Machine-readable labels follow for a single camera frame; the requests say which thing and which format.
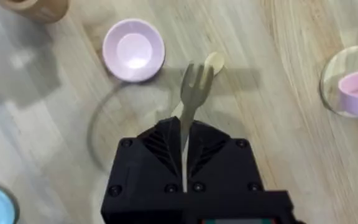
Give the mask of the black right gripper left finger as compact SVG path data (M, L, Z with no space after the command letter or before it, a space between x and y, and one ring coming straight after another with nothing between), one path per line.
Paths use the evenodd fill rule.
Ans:
M174 210L183 195L180 120L163 119L117 146L103 215L134 211Z

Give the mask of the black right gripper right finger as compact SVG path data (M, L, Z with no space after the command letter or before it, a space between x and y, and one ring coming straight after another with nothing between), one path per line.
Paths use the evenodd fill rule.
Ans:
M187 196L262 192L264 186L250 142L201 121L190 128Z

